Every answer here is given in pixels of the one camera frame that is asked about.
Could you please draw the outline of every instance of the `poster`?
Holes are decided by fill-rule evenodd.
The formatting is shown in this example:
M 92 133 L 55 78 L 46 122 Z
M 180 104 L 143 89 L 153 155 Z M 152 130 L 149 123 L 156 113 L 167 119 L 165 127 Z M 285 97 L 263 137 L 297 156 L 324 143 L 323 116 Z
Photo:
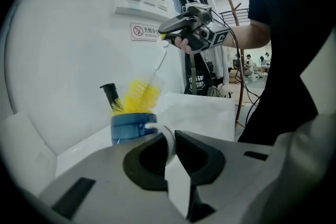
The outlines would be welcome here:
M 131 23 L 131 40 L 156 41 L 159 36 L 158 29 L 158 26 Z

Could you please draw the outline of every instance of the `white hook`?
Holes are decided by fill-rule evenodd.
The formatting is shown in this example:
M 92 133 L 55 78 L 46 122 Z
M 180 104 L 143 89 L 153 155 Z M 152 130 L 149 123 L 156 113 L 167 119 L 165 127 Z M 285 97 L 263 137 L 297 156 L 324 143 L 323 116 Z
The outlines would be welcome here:
M 167 144 L 168 144 L 168 156 L 167 156 L 166 165 L 168 165 L 173 160 L 176 154 L 175 135 L 168 127 L 162 124 L 159 124 L 159 123 L 146 123 L 145 128 L 146 129 L 156 128 L 166 138 Z

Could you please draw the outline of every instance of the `red circle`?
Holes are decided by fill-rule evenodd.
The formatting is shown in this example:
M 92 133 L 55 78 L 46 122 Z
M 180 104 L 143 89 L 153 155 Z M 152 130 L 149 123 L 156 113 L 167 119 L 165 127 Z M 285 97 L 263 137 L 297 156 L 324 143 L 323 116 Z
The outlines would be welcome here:
M 140 26 L 134 26 L 133 27 L 133 32 L 137 35 L 137 36 L 142 36 L 143 35 L 143 29 Z

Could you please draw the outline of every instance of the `hand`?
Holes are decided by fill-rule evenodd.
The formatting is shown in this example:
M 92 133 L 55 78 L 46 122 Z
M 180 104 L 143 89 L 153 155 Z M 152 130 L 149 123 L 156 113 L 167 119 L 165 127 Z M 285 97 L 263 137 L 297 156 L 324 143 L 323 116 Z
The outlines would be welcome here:
M 176 37 L 175 46 L 179 47 L 181 50 L 183 50 L 187 54 L 190 54 L 191 52 L 191 47 L 188 45 L 188 40 L 186 38 L 182 40 L 182 38 Z

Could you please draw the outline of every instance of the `blue cup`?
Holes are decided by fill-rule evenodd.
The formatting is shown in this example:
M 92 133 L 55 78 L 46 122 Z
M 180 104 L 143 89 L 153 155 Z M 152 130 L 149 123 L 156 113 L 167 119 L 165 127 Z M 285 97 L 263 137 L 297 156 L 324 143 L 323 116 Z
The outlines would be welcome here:
M 123 144 L 156 132 L 145 128 L 145 124 L 149 122 L 158 122 L 155 114 L 134 113 L 113 116 L 111 118 L 112 145 Z

